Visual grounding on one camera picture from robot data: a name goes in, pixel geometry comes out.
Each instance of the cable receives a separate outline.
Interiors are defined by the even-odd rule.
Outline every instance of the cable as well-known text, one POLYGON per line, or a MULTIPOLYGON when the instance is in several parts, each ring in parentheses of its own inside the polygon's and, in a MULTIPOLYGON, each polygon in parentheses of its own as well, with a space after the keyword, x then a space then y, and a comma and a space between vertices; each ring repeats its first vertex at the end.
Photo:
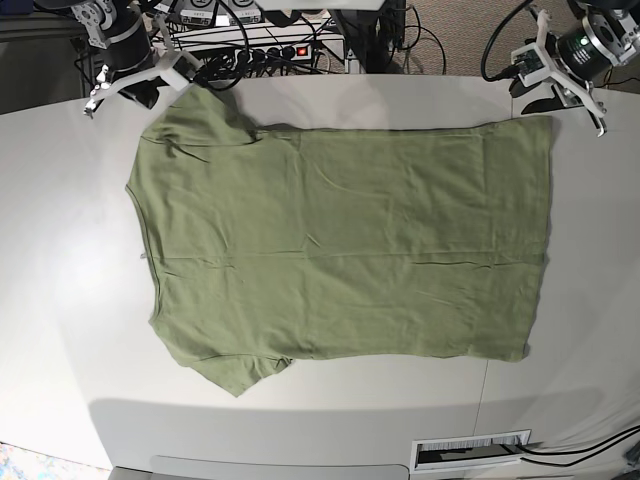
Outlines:
POLYGON ((629 435, 626 435, 626 436, 624 436, 622 438, 619 438, 618 440, 616 440, 612 444, 607 445, 606 447, 604 447, 604 448, 602 448, 600 450, 597 450, 597 451, 593 452, 590 455, 586 455, 586 456, 584 456, 582 458, 579 458, 578 460, 575 460, 573 462, 569 462, 569 463, 539 462, 538 460, 531 460, 529 458, 523 458, 522 461, 523 462, 527 462, 527 463, 533 463, 535 465, 542 465, 542 466, 545 466, 545 467, 562 467, 562 468, 573 467, 574 465, 577 465, 579 463, 585 462, 585 461, 589 460, 590 458, 595 457, 596 455, 600 455, 602 452, 605 452, 605 451, 609 450, 611 447, 614 447, 615 445, 625 441, 626 439, 633 437, 639 431, 640 430, 635 431, 633 433, 630 433, 629 435))
POLYGON ((442 75, 446 75, 447 74, 447 54, 445 53, 444 47, 442 46, 442 42, 440 42, 440 39, 437 37, 437 35, 433 33, 431 30, 429 30, 428 28, 425 28, 420 25, 407 25, 404 28, 417 28, 419 30, 424 30, 425 32, 427 32, 429 35, 433 37, 435 42, 438 44, 438 47, 440 48, 440 53, 442 54, 442 75))
POLYGON ((605 83, 604 85, 602 85, 602 87, 608 87, 609 85, 622 85, 623 83, 627 83, 627 82, 630 82, 632 80, 635 80, 636 82, 640 82, 640 78, 638 78, 638 77, 629 77, 629 78, 627 78, 625 80, 622 80, 620 82, 608 82, 608 83, 605 83))
POLYGON ((409 6, 408 10, 413 10, 413 14, 416 17, 416 25, 418 26, 418 35, 416 36, 416 39, 413 41, 413 43, 411 45, 408 45, 406 47, 398 48, 398 50, 400 50, 400 51, 411 50, 413 47, 418 45, 418 42, 420 41, 420 35, 422 33, 422 22, 420 22, 420 15, 418 15, 418 10, 413 5, 409 6))
POLYGON ((82 58, 82 57, 78 58, 77 60, 75 60, 73 62, 73 66, 76 68, 76 70, 78 70, 80 72, 80 74, 84 78, 84 81, 87 82, 89 84, 89 86, 93 88, 93 82, 91 81, 91 78, 89 78, 87 73, 84 71, 84 67, 80 66, 80 63, 84 62, 85 60, 86 60, 86 58, 82 58))
MULTIPOLYGON (((316 30, 316 33, 320 33, 323 30, 326 30, 328 23, 331 21, 331 19, 327 19, 318 30, 316 30)), ((254 24, 254 25, 249 25, 249 26, 245 26, 245 30, 259 30, 259 29, 266 29, 269 27, 265 27, 264 24, 254 24)), ((183 35, 181 38, 183 39, 187 39, 187 38, 196 38, 196 37, 201 37, 203 35, 209 35, 211 33, 210 29, 206 29, 207 31, 200 31, 200 30, 191 30, 188 32, 188 35, 183 35)), ((251 40, 264 40, 265 38, 273 38, 273 34, 270 34, 269 36, 252 36, 251 40)), ((289 41, 281 41, 280 43, 282 45, 297 45, 299 43, 306 43, 308 42, 311 38, 313 38, 313 34, 307 35, 306 37, 302 38, 301 40, 289 40, 289 41)))
POLYGON ((282 43, 280 43, 280 40, 278 40, 278 38, 273 33, 271 33, 271 30, 269 30, 269 27, 264 27, 264 29, 267 31, 269 36, 271 36, 271 38, 273 38, 273 40, 278 44, 278 46, 280 48, 283 48, 282 43))
MULTIPOLYGON (((273 33, 272 33, 268 28, 266 29, 266 31, 267 31, 267 33, 269 34, 269 36, 270 36, 271 38, 273 38, 273 39, 274 39, 274 40, 275 40, 279 45, 281 45, 281 46, 282 46, 282 45, 295 45, 295 44, 298 44, 298 43, 303 43, 303 42, 305 42, 307 39, 309 39, 310 37, 313 37, 313 36, 317 35, 317 33, 318 33, 318 32, 320 32, 320 31, 324 30, 324 29, 327 27, 327 25, 329 24, 329 22, 330 22, 330 21, 331 21, 331 19, 330 19, 330 18, 329 18, 329 19, 327 19, 327 20, 326 20, 326 21, 325 21, 325 22, 320 26, 320 28, 319 28, 318 30, 315 30, 315 29, 313 28, 313 25, 311 25, 312 30, 313 30, 313 34, 311 34, 311 36, 307 36, 307 37, 303 38, 302 40, 296 40, 296 41, 292 41, 292 42, 280 42, 280 41, 278 41, 278 39, 277 39, 277 38, 275 38, 275 36, 273 35, 273 33)), ((242 33, 243 33, 243 37, 244 37, 244 40, 245 40, 245 42, 244 42, 244 50, 245 50, 245 52, 246 52, 247 58, 249 58, 249 53, 248 53, 248 52, 250 52, 250 51, 256 51, 256 50, 261 50, 261 49, 258 49, 258 48, 251 48, 251 47, 249 47, 248 38, 246 37, 246 29, 244 29, 244 28, 243 28, 243 25, 242 25, 239 21, 236 21, 236 23, 239 25, 239 27, 240 27, 240 29, 241 29, 241 31, 242 31, 242 33)), ((237 43, 233 43, 233 42, 215 42, 215 41, 198 41, 198 40, 189 40, 189 38, 190 38, 190 37, 191 37, 191 35, 190 35, 190 36, 181 36, 180 38, 176 37, 176 38, 175 38, 175 40, 176 40, 176 41, 181 40, 181 43, 184 43, 186 46, 199 46, 199 45, 227 45, 227 46, 230 46, 230 47, 234 47, 235 49, 242 48, 242 47, 241 47, 241 46, 239 46, 237 43)), ((289 60, 283 59, 283 58, 281 58, 281 57, 278 57, 278 56, 274 56, 274 55, 268 54, 268 53, 266 53, 266 52, 262 52, 262 53, 263 53, 263 55, 264 55, 265 57, 277 59, 277 60, 279 60, 280 62, 284 62, 284 63, 286 63, 286 64, 288 64, 288 65, 292 65, 292 66, 297 67, 297 68, 305 69, 305 70, 307 70, 307 71, 308 71, 308 72, 310 72, 310 73, 311 73, 311 72, 314 72, 314 73, 336 73, 336 72, 333 72, 333 71, 331 71, 331 70, 325 70, 325 69, 320 69, 320 68, 317 68, 317 67, 310 67, 310 66, 306 66, 306 65, 301 65, 301 64, 298 64, 297 62, 289 61, 289 60)), ((202 70, 201 70, 201 72, 199 72, 199 75, 197 75, 197 76, 196 76, 196 78, 194 79, 194 81, 196 81, 197 83, 199 83, 199 84, 200 84, 200 85, 202 85, 202 86, 205 86, 205 85, 203 85, 203 83, 207 83, 207 85, 208 85, 208 82, 203 78, 204 70, 205 70, 205 69, 202 69, 202 70)), ((214 90, 216 90, 216 91, 220 91, 220 90, 228 90, 229 88, 232 88, 233 86, 235 86, 235 85, 240 81, 240 79, 241 79, 241 78, 244 78, 244 76, 245 76, 245 74, 246 74, 247 70, 248 70, 247 68, 242 69, 242 70, 239 70, 239 71, 238 71, 238 76, 237 76, 237 77, 234 79, 234 81, 233 81, 233 82, 231 82, 230 84, 225 85, 225 86, 224 86, 224 87, 222 87, 222 88, 214 88, 214 87, 212 87, 212 89, 214 89, 214 90)))
POLYGON ((328 62, 328 66, 327 66, 327 70, 331 71, 331 57, 329 55, 327 55, 326 53, 324 53, 322 50, 318 50, 316 52, 316 62, 315 65, 313 66, 313 68, 318 68, 318 62, 320 61, 320 56, 323 56, 327 59, 328 62))
MULTIPOLYGON (((568 450, 568 451, 564 451, 564 452, 535 452, 532 450, 529 450, 527 448, 524 448, 521 445, 514 445, 516 448, 518 448, 519 450, 522 450, 524 453, 527 453, 529 455, 575 455, 577 453, 585 453, 585 452, 590 452, 592 450, 595 450, 598 447, 601 447, 602 445, 605 445, 609 442, 611 442, 612 440, 615 440, 617 438, 617 440, 613 443, 610 443, 609 445, 607 445, 604 448, 601 448, 600 450, 597 450, 589 455, 586 455, 582 458, 579 458, 578 460, 574 460, 573 462, 569 462, 569 463, 552 463, 552 462, 541 462, 539 460, 531 460, 530 458, 526 458, 523 457, 521 460, 523 462, 527 462, 527 463, 532 463, 534 465, 542 465, 544 467, 560 467, 560 468, 568 468, 568 467, 573 467, 574 465, 578 465, 579 463, 582 462, 586 462, 587 460, 600 455, 603 452, 606 452, 607 450, 609 450, 610 448, 618 445, 621 442, 624 442, 625 440, 627 440, 628 438, 633 437, 634 435, 636 435, 637 433, 640 433, 640 425, 636 425, 635 427, 631 427, 628 428, 620 433, 617 433, 615 435, 613 435, 612 437, 607 438, 606 440, 603 440, 602 442, 598 443, 597 445, 593 445, 591 447, 588 448, 583 448, 581 450, 568 450)), ((501 447, 506 450, 507 452, 511 453, 511 454, 515 454, 516 452, 513 452, 510 448, 507 448, 505 445, 501 445, 501 447)))
POLYGON ((315 43, 318 41, 318 33, 316 32, 315 27, 313 26, 313 23, 311 23, 309 20, 307 20, 306 18, 304 18, 304 15, 300 17, 300 20, 302 20, 304 23, 306 23, 309 28, 311 29, 312 35, 313 35, 313 44, 315 46, 315 43))
POLYGON ((581 453, 587 453, 587 452, 591 452, 597 448, 602 447, 603 445, 606 445, 607 443, 615 440, 616 438, 619 438, 623 435, 626 435, 627 433, 631 433, 633 432, 633 435, 635 435, 636 433, 640 433, 640 425, 636 425, 634 427, 631 428, 627 428, 626 430, 623 430, 622 432, 616 433, 615 435, 601 441, 600 443, 597 443, 596 445, 592 445, 590 447, 587 448, 582 448, 580 450, 565 450, 562 452, 536 452, 533 450, 529 450, 528 448, 525 448, 521 445, 516 445, 518 447, 518 449, 522 450, 525 453, 528 453, 529 455, 539 455, 539 456, 548 456, 548 457, 552 457, 552 456, 564 456, 564 455, 579 455, 581 453))
POLYGON ((496 27, 496 29, 491 34, 487 45, 484 47, 484 53, 482 54, 482 60, 480 61, 480 74, 482 78, 484 78, 487 82, 496 82, 498 80, 503 80, 505 78, 510 78, 514 73, 517 73, 517 68, 515 65, 511 65, 510 67, 505 68, 498 75, 490 77, 487 74, 487 60, 489 59, 489 54, 491 53, 491 49, 493 48, 493 44, 496 42, 498 35, 507 26, 507 24, 515 17, 518 13, 520 13, 524 8, 526 8, 533 0, 524 0, 520 5, 514 8, 509 15, 504 17, 502 22, 496 27))
POLYGON ((74 17, 73 14, 71 13, 71 10, 68 8, 64 8, 60 10, 51 10, 50 8, 41 7, 36 2, 33 2, 33 9, 36 12, 50 13, 51 15, 57 15, 58 17, 64 17, 64 18, 68 18, 69 20, 78 21, 76 17, 74 17))
POLYGON ((604 78, 602 79, 602 86, 603 87, 609 87, 609 82, 611 81, 611 76, 613 75, 613 65, 611 65, 609 67, 609 70, 607 70, 607 73, 605 74, 604 78))
POLYGON ((313 30, 313 33, 311 35, 307 35, 305 38, 303 38, 302 40, 298 40, 296 42, 292 42, 290 45, 297 45, 299 43, 305 43, 308 42, 310 38, 313 38, 314 41, 318 38, 318 33, 322 32, 323 30, 325 30, 327 28, 327 25, 329 25, 329 23, 331 22, 332 18, 329 17, 325 20, 325 22, 320 25, 320 28, 318 30, 313 30))
POLYGON ((584 9, 580 8, 575 0, 567 0, 567 6, 569 7, 569 10, 571 10, 571 13, 576 18, 576 20, 582 20, 585 11, 584 9))
MULTIPOLYGON (((216 3, 218 4, 218 6, 221 6, 224 10, 226 10, 229 16, 233 19, 233 21, 236 22, 236 25, 238 25, 238 28, 240 29, 240 32, 242 33, 242 38, 244 40, 245 58, 247 59, 250 58, 249 37, 247 36, 247 30, 244 28, 244 25, 242 24, 238 16, 235 14, 235 12, 226 3, 224 3, 224 1, 216 0, 216 3)), ((216 92, 223 92, 225 90, 229 90, 235 87, 240 82, 240 80, 244 78, 246 68, 243 70, 242 68, 239 68, 239 67, 240 65, 236 66, 236 69, 238 70, 238 72, 236 73, 236 78, 233 81, 231 81, 231 83, 228 83, 224 87, 220 87, 220 88, 213 87, 212 85, 209 84, 209 82, 206 79, 203 79, 200 76, 200 72, 203 72, 202 68, 200 69, 200 72, 198 72, 198 74, 196 74, 196 76, 194 77, 194 81, 197 81, 197 83, 200 85, 202 85, 202 82, 204 82, 208 85, 207 88, 210 88, 211 90, 214 90, 216 92)))

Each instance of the vent grille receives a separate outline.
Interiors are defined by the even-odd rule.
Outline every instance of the vent grille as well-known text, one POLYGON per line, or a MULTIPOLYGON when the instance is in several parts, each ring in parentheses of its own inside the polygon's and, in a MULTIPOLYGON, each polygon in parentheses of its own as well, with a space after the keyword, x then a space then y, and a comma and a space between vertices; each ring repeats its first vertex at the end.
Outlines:
POLYGON ((411 473, 445 472, 519 463, 531 430, 473 437, 417 440, 411 447, 411 473))

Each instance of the green t-shirt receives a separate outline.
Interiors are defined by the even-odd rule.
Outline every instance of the green t-shirt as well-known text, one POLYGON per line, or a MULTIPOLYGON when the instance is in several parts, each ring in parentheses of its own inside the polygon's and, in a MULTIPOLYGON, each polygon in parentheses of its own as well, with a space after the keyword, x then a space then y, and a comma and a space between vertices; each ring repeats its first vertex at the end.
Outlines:
POLYGON ((550 121, 264 130, 192 87, 128 190, 174 359, 234 395, 292 359, 518 361, 549 215, 550 121))

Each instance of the shirt sleeve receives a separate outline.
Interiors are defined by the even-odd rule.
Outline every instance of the shirt sleeve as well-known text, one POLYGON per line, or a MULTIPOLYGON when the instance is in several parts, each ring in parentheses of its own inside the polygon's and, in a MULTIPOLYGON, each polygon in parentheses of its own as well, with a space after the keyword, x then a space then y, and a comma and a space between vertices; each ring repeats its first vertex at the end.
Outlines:
POLYGON ((255 126, 233 104, 193 85, 142 134, 151 142, 180 146, 232 146, 255 142, 255 126))
POLYGON ((290 363, 289 358, 221 355, 198 360, 189 366, 207 380, 238 397, 263 378, 281 372, 290 363))

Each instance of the floor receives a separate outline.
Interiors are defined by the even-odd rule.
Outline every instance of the floor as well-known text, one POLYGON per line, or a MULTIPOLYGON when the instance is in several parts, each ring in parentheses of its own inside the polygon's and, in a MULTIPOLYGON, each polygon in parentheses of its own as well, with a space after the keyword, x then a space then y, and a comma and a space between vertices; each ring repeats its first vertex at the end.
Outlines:
POLYGON ((0 480, 107 480, 109 470, 0 443, 0 480))

